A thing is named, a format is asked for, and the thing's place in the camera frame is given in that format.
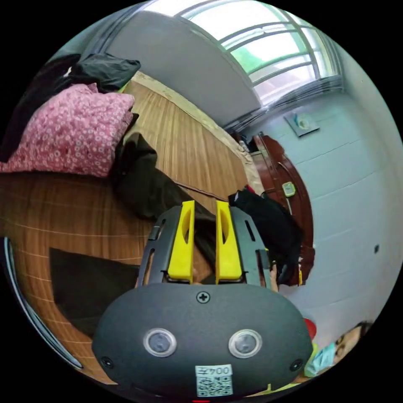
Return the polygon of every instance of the bamboo mat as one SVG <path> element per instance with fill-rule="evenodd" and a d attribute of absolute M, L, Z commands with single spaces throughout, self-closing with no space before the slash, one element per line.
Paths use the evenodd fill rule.
<path fill-rule="evenodd" d="M 194 117 L 146 85 L 130 82 L 140 131 L 158 153 L 157 167 L 184 185 L 226 198 L 248 181 L 239 155 Z M 186 190 L 215 213 L 215 200 Z M 84 366 L 82 372 L 113 383 L 97 363 L 91 340 L 58 311 L 52 295 L 49 248 L 139 264 L 152 223 L 139 220 L 113 198 L 106 181 L 52 173 L 0 175 L 0 236 L 10 238 L 18 281 L 50 331 Z M 194 281 L 211 273 L 195 248 Z"/>

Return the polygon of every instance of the qr code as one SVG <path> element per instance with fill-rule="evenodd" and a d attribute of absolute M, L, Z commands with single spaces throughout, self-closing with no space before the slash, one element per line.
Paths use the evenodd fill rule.
<path fill-rule="evenodd" d="M 197 377 L 197 396 L 214 397 L 232 395 L 232 379 L 229 377 Z"/>

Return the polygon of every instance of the label sticker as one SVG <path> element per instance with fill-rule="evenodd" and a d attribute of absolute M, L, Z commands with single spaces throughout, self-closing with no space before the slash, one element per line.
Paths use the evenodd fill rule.
<path fill-rule="evenodd" d="M 207 365 L 195 366 L 198 397 L 218 397 L 233 394 L 232 366 Z"/>

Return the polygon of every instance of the pink floral blanket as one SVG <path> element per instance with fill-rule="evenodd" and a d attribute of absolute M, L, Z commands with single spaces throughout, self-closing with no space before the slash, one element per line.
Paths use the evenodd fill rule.
<path fill-rule="evenodd" d="M 130 124 L 134 98 L 73 85 L 31 117 L 21 143 L 0 172 L 53 171 L 105 177 Z"/>

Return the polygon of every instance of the hair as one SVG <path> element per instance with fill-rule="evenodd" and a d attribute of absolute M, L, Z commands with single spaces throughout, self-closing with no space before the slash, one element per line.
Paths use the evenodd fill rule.
<path fill-rule="evenodd" d="M 360 340 L 367 334 L 368 330 L 371 328 L 373 325 L 373 322 L 369 321 L 362 321 L 355 326 L 355 328 L 360 327 Z"/>

